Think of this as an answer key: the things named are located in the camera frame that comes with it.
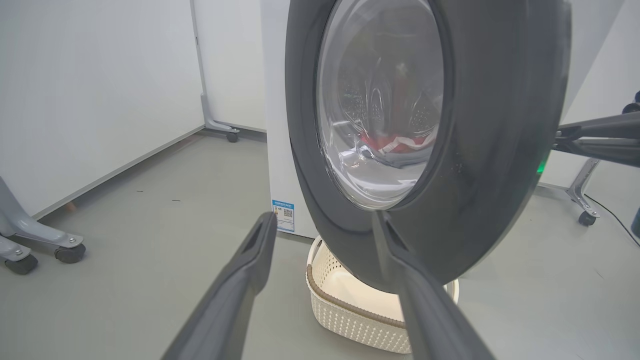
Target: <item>metal stand leg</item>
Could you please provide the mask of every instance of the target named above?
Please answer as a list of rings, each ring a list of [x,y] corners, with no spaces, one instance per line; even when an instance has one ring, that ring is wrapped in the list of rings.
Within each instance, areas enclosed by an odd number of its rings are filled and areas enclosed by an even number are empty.
[[[569,189],[566,190],[566,193],[569,195],[569,197],[584,210],[579,218],[579,222],[582,225],[586,226],[593,225],[595,220],[600,217],[600,214],[598,214],[584,198],[584,190],[586,189],[586,185],[591,178],[593,170],[596,168],[599,162],[600,160],[598,159],[588,159],[582,167],[582,170],[580,170],[578,177],[575,178],[573,184],[569,187]]]
[[[38,260],[30,254],[31,249],[14,243],[0,236],[0,258],[5,258],[4,264],[16,274],[27,274],[38,264]]]
[[[230,142],[238,141],[237,133],[240,132],[238,129],[234,129],[233,127],[220,124],[213,120],[213,116],[211,116],[211,109],[209,109],[209,102],[207,101],[207,83],[204,81],[204,69],[202,67],[202,53],[200,52],[200,42],[198,41],[198,24],[196,21],[196,10],[195,5],[193,4],[193,0],[190,0],[191,3],[191,20],[193,21],[193,34],[196,40],[196,54],[198,55],[198,67],[200,68],[200,82],[202,84],[202,94],[200,94],[200,103],[202,104],[202,113],[204,114],[204,128],[216,131],[223,131],[227,133],[227,140]]]
[[[27,215],[2,177],[0,177],[0,234],[4,236],[15,234],[58,245],[59,247],[54,254],[56,259],[63,263],[77,263],[82,259],[86,250],[82,244],[84,240],[82,236],[67,234],[42,225]]]

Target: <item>white plastic basket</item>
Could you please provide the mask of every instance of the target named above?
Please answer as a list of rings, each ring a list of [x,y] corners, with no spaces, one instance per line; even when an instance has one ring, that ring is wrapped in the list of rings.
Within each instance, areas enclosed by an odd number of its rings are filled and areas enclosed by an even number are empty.
[[[409,354],[411,345],[397,295],[374,289],[351,275],[318,236],[307,258],[307,286],[316,320],[345,338]],[[458,280],[445,285],[458,303]]]

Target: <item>black cable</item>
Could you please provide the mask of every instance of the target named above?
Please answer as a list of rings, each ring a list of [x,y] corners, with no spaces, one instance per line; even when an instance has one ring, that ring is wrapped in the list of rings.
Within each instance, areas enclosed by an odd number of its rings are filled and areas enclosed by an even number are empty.
[[[616,218],[616,220],[620,223],[620,225],[622,225],[622,228],[624,228],[624,230],[627,232],[627,234],[629,234],[629,236],[631,236],[631,240],[634,241],[634,243],[636,243],[636,245],[640,246],[640,243],[638,243],[638,241],[636,240],[636,237],[631,233],[631,231],[629,231],[629,229],[627,229],[627,227],[625,226],[625,224],[622,224],[622,221],[620,221],[620,219],[618,219],[618,217],[616,216],[616,214],[614,214],[611,210],[607,209],[606,206],[602,205],[601,203],[599,203],[596,199],[590,197],[587,194],[584,194],[584,196],[588,197],[589,199],[591,199],[593,202],[595,202],[596,204],[600,205],[601,208],[607,210],[611,215],[613,215],[614,218]]]

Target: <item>baseboard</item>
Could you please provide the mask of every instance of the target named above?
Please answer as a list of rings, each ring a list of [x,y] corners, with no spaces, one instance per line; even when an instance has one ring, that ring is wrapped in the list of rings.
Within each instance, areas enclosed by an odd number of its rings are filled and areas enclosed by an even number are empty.
[[[168,148],[171,145],[176,144],[179,141],[182,141],[184,139],[186,139],[187,137],[197,133],[198,131],[202,130],[204,128],[204,125],[202,126],[198,126],[196,127],[194,130],[189,131],[188,133],[173,139],[172,141],[154,149],[153,151],[150,151],[142,156],[140,156],[139,158],[136,158],[133,161],[128,162],[127,164],[117,168],[116,170],[106,174],[105,176],[101,177],[100,179],[90,183],[89,185],[85,186],[84,188],[81,188],[80,190],[72,193],[71,195],[61,199],[60,201],[54,203],[51,206],[46,207],[44,210],[39,211],[38,213],[36,213],[35,215],[33,215],[32,217],[36,220],[40,220],[41,218],[45,217],[46,215],[52,213],[53,211],[57,210],[58,208],[62,207],[63,205],[65,205],[66,203],[73,201],[76,197],[88,192],[89,190],[95,188],[96,186],[104,183],[105,181],[111,179],[112,177],[118,175],[119,173],[127,170],[128,168],[131,168],[134,165],[137,165],[138,163],[141,163],[142,161],[145,161],[146,159],[149,159],[151,156],[157,154],[158,152],[161,152],[162,150],[165,150],[166,148]]]
[[[548,184],[548,183],[538,183],[538,186],[543,187],[543,188],[548,188],[548,189],[557,189],[557,190],[562,190],[562,191],[566,191],[567,188],[565,188],[564,186],[558,186],[558,185],[554,185],[554,184]]]

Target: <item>washing machine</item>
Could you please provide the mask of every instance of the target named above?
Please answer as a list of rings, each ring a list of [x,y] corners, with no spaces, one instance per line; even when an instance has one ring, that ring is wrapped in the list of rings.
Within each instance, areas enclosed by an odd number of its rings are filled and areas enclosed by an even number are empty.
[[[442,284],[491,251],[554,141],[564,1],[264,0],[262,36],[279,230],[383,291],[375,211]]]

